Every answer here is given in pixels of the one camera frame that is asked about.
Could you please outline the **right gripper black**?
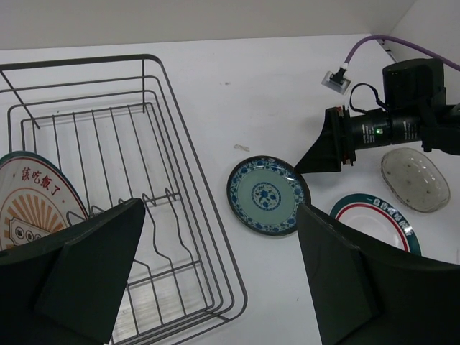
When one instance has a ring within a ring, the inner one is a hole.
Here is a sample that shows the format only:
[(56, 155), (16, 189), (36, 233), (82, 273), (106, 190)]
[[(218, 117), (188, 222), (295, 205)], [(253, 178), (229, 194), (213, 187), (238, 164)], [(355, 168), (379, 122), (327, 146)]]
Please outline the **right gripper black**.
[(390, 145), (389, 114), (381, 108), (350, 116), (344, 106), (326, 109), (317, 140), (296, 164), (300, 174), (339, 173), (342, 165), (353, 165), (357, 150)]

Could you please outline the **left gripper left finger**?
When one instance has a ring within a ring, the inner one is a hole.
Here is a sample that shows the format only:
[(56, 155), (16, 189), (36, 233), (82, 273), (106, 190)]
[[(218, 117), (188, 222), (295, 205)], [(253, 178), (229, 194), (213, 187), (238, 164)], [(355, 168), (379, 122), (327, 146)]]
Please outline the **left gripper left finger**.
[(144, 225), (132, 198), (1, 252), (2, 344), (107, 344)]

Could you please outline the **orange sunburst plate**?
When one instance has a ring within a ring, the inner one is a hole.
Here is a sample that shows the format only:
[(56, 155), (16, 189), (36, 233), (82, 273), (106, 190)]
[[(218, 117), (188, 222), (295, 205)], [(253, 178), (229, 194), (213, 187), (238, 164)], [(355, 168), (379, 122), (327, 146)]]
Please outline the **orange sunburst plate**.
[(33, 152), (1, 158), (1, 250), (88, 219), (80, 196), (54, 164)]

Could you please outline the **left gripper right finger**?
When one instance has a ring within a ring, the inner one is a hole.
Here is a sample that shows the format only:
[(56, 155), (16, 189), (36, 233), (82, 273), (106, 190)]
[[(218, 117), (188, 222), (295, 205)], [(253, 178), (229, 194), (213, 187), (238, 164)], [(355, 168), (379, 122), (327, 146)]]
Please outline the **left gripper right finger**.
[(298, 237), (323, 344), (457, 344), (459, 266), (405, 252), (314, 206)]

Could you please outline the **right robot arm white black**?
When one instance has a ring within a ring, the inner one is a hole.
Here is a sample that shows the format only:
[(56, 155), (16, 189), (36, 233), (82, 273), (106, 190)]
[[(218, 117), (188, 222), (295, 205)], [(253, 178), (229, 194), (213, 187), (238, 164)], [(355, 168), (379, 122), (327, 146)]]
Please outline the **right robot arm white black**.
[(459, 105), (446, 103), (444, 64), (412, 59), (382, 71), (385, 97), (377, 108), (335, 106), (325, 111), (321, 133), (296, 164), (306, 173), (337, 173), (356, 153), (392, 144), (420, 142), (424, 152), (459, 154)]

